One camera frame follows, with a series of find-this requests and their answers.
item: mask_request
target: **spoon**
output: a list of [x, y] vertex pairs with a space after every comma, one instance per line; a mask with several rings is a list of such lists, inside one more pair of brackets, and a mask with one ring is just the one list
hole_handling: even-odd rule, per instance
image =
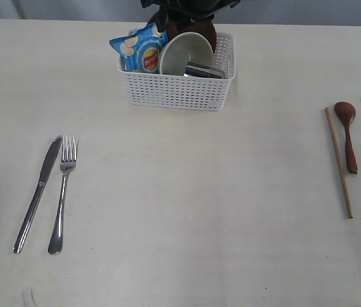
[[335, 104], [334, 112], [346, 131], [346, 160], [348, 171], [351, 174], [357, 174], [357, 162], [355, 160], [353, 145], [351, 144], [351, 138], [349, 136], [349, 126], [355, 117], [355, 108], [352, 104], [342, 101]]

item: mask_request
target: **lay's chip bag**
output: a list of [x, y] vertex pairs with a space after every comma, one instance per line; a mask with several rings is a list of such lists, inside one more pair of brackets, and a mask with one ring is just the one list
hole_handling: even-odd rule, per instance
[[157, 74], [159, 53], [166, 43], [168, 43], [167, 32], [158, 32], [155, 22], [137, 30], [131, 36], [109, 41], [111, 47], [125, 58], [128, 72], [150, 74]]

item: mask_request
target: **basket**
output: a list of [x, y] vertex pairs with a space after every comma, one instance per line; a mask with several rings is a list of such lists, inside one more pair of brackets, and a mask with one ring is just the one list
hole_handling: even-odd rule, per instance
[[173, 109], [221, 110], [236, 75], [236, 66], [233, 35], [217, 35], [214, 67], [224, 71], [226, 79], [126, 72], [118, 65], [118, 70], [124, 76], [129, 102], [140, 106]]

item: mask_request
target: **wooden chopstick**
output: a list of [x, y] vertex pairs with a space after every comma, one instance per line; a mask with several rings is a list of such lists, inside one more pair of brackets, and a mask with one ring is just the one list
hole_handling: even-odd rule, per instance
[[337, 140], [337, 135], [335, 134], [335, 131], [334, 131], [331, 111], [330, 111], [330, 109], [328, 107], [326, 107], [324, 111], [326, 112], [328, 126], [330, 128], [330, 134], [332, 135], [335, 158], [337, 159], [337, 165], [339, 167], [341, 186], [342, 186], [342, 191], [344, 193], [344, 199], [346, 200], [348, 217], [350, 219], [352, 219], [353, 218], [353, 211], [351, 209], [351, 201], [350, 201], [350, 198], [349, 198], [349, 192], [348, 192], [348, 186], [347, 186], [347, 181], [346, 181], [346, 176], [345, 176], [344, 165], [343, 165], [342, 159], [341, 159], [341, 154], [340, 154], [339, 142]]

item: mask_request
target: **bowl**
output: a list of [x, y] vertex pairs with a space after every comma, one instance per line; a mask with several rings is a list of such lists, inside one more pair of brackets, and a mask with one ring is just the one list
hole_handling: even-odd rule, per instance
[[159, 73], [183, 75], [188, 62], [213, 67], [213, 59], [211, 44], [204, 36], [185, 32], [163, 47], [159, 57]]

